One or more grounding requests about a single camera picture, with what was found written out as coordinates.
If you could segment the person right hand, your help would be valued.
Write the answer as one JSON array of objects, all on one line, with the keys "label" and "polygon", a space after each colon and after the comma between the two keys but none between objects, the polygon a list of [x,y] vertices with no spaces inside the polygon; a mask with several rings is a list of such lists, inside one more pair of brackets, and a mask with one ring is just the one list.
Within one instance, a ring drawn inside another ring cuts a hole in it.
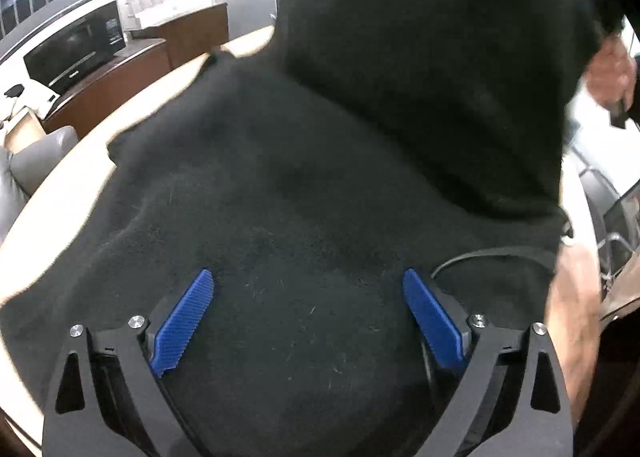
[{"label": "person right hand", "polygon": [[618,34],[604,39],[584,78],[588,93],[601,107],[628,111],[634,103],[638,66]]}]

